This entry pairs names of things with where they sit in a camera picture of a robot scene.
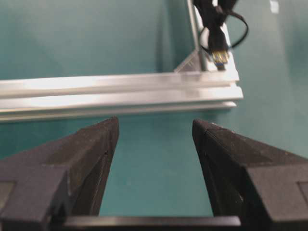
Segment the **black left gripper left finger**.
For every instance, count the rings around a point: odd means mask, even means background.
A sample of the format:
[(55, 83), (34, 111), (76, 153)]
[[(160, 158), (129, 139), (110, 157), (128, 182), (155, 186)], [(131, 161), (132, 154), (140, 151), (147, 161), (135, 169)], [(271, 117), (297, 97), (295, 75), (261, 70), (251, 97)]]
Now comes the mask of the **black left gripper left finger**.
[(0, 162), (0, 228), (48, 231), (70, 215), (97, 215), (119, 138), (116, 117)]

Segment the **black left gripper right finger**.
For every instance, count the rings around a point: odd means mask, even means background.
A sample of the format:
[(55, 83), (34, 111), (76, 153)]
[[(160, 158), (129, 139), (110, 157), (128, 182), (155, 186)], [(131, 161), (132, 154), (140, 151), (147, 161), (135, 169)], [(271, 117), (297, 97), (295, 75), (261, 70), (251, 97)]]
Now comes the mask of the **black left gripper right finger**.
[(246, 231), (308, 228), (308, 160), (196, 119), (192, 136), (213, 214)]

